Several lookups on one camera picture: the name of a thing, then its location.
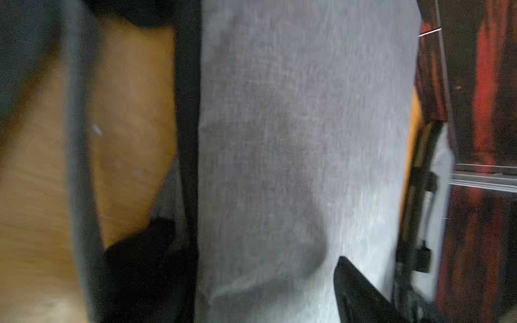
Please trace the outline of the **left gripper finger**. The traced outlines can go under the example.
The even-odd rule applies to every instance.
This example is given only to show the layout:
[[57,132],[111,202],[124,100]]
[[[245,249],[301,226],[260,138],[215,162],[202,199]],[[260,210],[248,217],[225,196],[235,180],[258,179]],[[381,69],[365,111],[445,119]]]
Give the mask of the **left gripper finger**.
[[333,284],[342,322],[407,321],[346,257],[338,260]]

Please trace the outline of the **grey laptop bag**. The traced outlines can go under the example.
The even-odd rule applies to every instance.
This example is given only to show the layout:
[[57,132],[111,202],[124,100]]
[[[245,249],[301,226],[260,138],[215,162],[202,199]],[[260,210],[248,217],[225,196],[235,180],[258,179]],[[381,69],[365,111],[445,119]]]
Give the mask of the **grey laptop bag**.
[[60,22],[58,1],[1,2],[1,132],[31,95]]
[[406,322],[443,322],[434,306],[454,156],[447,124],[417,134],[396,253],[392,303]]
[[[64,1],[71,236],[90,322],[338,322],[349,257],[392,283],[415,1]],[[86,102],[101,14],[176,34],[178,161],[104,248]]]

